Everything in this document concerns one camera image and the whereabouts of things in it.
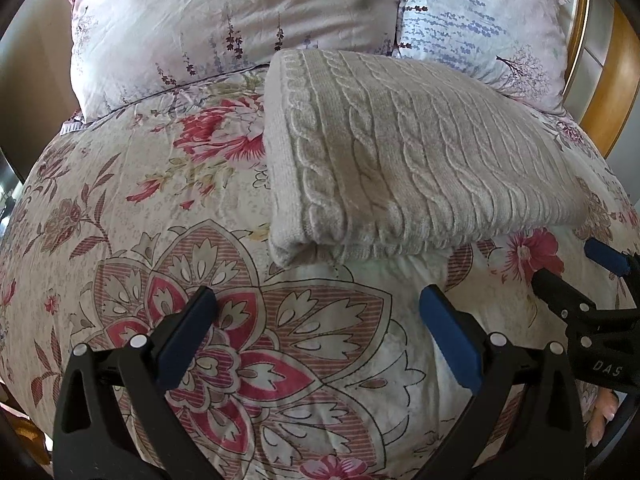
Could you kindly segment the person right hand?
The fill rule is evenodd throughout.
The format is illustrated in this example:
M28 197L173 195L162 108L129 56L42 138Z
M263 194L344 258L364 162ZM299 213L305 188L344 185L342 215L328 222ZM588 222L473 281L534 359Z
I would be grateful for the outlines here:
M590 421L586 429L586 447L597 446L604 436L605 426L608 422L612 422L616 415L620 400L616 393L611 389L600 388L596 400L593 404L593 410Z

